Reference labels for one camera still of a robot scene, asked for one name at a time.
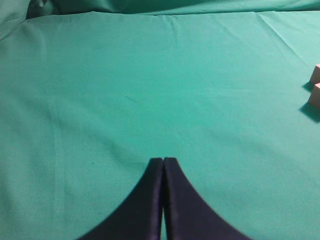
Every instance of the small block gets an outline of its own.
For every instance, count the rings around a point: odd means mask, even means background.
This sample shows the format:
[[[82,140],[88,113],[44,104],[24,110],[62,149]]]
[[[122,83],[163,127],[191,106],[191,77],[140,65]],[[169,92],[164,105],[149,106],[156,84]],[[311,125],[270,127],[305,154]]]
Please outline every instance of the small block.
[[[320,64],[317,64],[313,70],[310,78],[310,83],[319,84],[320,83]]]
[[[314,85],[308,102],[320,109],[320,83]]]

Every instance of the wooden cube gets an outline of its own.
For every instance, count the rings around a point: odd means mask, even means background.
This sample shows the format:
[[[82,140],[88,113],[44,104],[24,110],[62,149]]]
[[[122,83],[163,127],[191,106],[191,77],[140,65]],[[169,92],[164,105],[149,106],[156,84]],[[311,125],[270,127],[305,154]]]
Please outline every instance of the wooden cube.
[[[320,109],[320,83],[314,85],[308,102]]]
[[[310,83],[319,84],[320,83],[320,64],[317,64],[313,70],[313,73],[310,78]]]

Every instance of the green tablecloth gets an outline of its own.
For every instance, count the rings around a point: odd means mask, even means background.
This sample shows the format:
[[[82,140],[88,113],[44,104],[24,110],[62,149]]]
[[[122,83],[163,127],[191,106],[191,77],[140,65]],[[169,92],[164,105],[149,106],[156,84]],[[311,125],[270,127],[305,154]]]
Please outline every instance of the green tablecloth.
[[[319,27],[317,11],[24,21],[0,41],[0,239],[79,237],[165,156],[253,239],[318,239]]]

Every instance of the green fabric backdrop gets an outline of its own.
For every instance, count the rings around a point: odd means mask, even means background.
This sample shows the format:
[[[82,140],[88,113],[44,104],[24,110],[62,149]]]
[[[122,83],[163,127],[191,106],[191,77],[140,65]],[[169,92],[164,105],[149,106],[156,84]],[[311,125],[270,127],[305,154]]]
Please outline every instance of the green fabric backdrop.
[[[0,239],[75,239],[165,156],[253,239],[318,239],[319,27],[317,11],[19,24],[0,41]]]

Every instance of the pink block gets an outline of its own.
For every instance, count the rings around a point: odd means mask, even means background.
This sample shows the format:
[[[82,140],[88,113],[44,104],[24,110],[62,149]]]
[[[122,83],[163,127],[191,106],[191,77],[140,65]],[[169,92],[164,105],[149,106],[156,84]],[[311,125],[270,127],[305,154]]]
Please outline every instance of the pink block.
[[[319,84],[320,83],[320,64],[317,64],[313,70],[310,78],[310,83]]]
[[[314,85],[308,102],[320,109],[320,83]]]

